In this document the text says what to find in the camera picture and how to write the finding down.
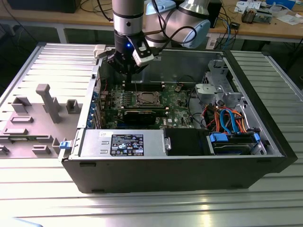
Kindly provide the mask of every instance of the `slotted aluminum surface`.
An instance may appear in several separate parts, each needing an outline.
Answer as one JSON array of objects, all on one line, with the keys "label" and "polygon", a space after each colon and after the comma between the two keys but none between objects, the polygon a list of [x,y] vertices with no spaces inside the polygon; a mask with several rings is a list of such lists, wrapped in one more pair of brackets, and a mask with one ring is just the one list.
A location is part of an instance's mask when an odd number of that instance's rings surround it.
[{"label": "slotted aluminum surface", "polygon": [[83,103],[93,67],[96,65],[94,45],[47,44],[37,47],[24,67],[1,97],[0,130],[14,111],[16,96],[26,96],[31,103],[43,103],[36,93],[38,84],[49,84],[50,94],[60,104],[68,99]]},{"label": "slotted aluminum surface", "polygon": [[57,159],[0,159],[1,215],[45,227],[303,226],[300,141],[297,162],[246,190],[82,194]]},{"label": "slotted aluminum surface", "polygon": [[301,91],[271,57],[260,52],[232,51],[232,54],[292,149],[303,152]]}]

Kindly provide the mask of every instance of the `warning label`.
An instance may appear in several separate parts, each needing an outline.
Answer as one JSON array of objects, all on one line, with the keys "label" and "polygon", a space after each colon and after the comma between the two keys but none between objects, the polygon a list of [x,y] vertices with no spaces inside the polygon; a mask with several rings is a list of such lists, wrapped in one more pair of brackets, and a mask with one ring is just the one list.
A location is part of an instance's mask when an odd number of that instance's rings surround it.
[{"label": "warning label", "polygon": [[112,135],[111,156],[144,156],[143,135]]}]

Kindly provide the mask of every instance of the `circuit board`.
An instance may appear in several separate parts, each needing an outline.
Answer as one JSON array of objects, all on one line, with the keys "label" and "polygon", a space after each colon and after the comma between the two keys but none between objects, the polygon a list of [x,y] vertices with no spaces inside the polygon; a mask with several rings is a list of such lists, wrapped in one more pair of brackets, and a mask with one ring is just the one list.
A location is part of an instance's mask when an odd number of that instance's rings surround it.
[{"label": "circuit board", "polygon": [[[186,90],[175,91],[176,85],[167,85],[160,92],[125,91],[122,86],[111,88],[104,106],[107,129],[163,129],[193,128],[187,109]],[[123,121],[128,112],[155,113],[155,123],[129,125]]]}]

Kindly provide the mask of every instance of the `black box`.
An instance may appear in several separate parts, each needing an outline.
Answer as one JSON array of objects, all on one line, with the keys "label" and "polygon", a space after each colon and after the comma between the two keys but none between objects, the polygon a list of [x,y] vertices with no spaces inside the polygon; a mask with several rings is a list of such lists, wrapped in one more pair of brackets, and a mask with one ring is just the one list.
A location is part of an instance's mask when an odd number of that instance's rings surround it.
[{"label": "black box", "polygon": [[74,13],[81,0],[8,0],[12,9]]},{"label": "black box", "polygon": [[211,28],[214,28],[216,26],[221,6],[222,6],[222,2],[220,0],[210,0],[208,4],[208,8],[207,8],[209,12],[208,20],[210,21]]}]

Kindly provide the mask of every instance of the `floor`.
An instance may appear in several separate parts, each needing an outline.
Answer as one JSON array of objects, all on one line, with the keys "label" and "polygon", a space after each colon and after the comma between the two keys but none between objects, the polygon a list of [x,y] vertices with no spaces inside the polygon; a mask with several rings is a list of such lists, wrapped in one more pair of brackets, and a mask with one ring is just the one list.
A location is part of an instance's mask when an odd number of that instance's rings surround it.
[{"label": "floor", "polygon": [[[15,35],[3,35],[3,29],[0,27],[0,94],[17,74],[30,53],[36,46],[35,41],[26,33],[26,30],[34,36],[39,42],[58,43],[57,32],[53,28],[43,27],[14,27]],[[76,44],[114,44],[112,31],[92,31],[67,29],[67,35],[70,43]],[[206,41],[199,47],[204,49]],[[233,50],[257,51],[260,47],[260,41],[237,40],[232,46]],[[264,45],[262,51],[268,52],[281,68],[285,68],[291,53],[294,50],[293,44],[271,42]],[[288,75],[302,89],[303,81],[300,81],[302,73],[303,58],[301,57],[295,65],[289,70]]]}]

